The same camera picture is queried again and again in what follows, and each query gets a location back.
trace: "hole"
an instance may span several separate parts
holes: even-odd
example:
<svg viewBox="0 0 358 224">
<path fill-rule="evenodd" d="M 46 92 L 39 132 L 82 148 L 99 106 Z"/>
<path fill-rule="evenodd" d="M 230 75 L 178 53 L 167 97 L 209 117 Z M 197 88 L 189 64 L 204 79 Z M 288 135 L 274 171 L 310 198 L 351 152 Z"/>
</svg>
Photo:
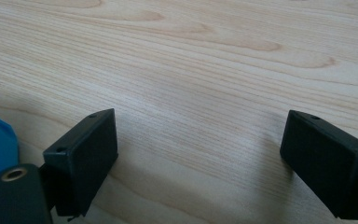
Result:
<svg viewBox="0 0 358 224">
<path fill-rule="evenodd" d="M 5 182 L 13 181 L 22 178 L 27 174 L 27 170 L 25 168 L 15 168 L 7 171 L 4 175 L 2 175 L 2 180 Z"/>
<path fill-rule="evenodd" d="M 62 151 L 65 151 L 66 150 L 66 147 L 59 147 L 56 149 L 56 152 L 62 152 Z"/>
</svg>

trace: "wooden table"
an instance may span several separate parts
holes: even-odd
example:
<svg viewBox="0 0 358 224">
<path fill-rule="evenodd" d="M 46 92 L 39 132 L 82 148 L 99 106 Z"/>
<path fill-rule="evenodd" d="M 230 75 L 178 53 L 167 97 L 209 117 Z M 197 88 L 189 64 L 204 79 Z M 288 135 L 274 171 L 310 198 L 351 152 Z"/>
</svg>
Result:
<svg viewBox="0 0 358 224">
<path fill-rule="evenodd" d="M 358 223 L 279 154 L 289 109 L 358 137 L 358 0 L 0 0 L 21 162 L 111 107 L 119 158 L 73 223 Z"/>
</svg>

